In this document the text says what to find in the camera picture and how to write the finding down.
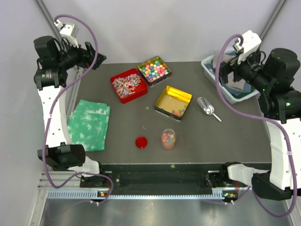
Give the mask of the golden tin with star candies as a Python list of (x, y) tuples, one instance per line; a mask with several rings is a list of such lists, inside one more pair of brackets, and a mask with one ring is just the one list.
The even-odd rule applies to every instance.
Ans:
[(192, 94), (166, 86), (154, 107), (155, 111), (176, 121), (181, 121), (192, 100)]

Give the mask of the metal scoop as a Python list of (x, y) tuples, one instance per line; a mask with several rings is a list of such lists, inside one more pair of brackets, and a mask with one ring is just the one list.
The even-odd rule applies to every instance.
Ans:
[(219, 122), (221, 119), (215, 114), (213, 105), (204, 97), (199, 97), (197, 103), (207, 115), (213, 115)]

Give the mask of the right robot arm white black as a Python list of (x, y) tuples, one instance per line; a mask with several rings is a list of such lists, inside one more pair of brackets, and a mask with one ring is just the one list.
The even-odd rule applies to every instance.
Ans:
[(228, 162), (219, 179), (224, 186), (239, 181), (261, 198), (281, 201), (301, 194), (301, 94), (292, 87), (301, 63), (297, 54), (286, 48), (275, 48), (264, 59), (261, 55), (257, 50), (244, 60), (240, 54), (230, 60), (219, 56), (215, 74), (217, 86), (226, 84), (228, 75), (234, 73), (259, 91), (259, 120), (268, 126), (271, 169)]

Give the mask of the red jar lid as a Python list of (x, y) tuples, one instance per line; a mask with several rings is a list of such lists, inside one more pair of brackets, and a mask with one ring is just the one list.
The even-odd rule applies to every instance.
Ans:
[(148, 144), (148, 140), (146, 137), (140, 136), (135, 140), (135, 145), (139, 149), (144, 149)]

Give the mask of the clear plastic jar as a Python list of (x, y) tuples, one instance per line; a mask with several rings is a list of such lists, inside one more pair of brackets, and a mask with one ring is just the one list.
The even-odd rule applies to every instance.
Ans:
[(167, 149), (171, 150), (175, 146), (176, 142), (176, 134), (173, 129), (165, 129), (161, 135), (162, 146)]

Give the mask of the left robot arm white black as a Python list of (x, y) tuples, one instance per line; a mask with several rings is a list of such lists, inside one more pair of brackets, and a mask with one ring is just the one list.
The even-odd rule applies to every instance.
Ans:
[(86, 156), (82, 144), (73, 144), (68, 132), (65, 109), (67, 71), (74, 66), (95, 70), (106, 56), (95, 51), (90, 42), (85, 48), (72, 45), (67, 38), (59, 42), (52, 36), (42, 36), (33, 42), (38, 54), (34, 82), (43, 109), (45, 134), (43, 147), (37, 151), (45, 168), (80, 172), (95, 186), (103, 186), (107, 176), (100, 165)]

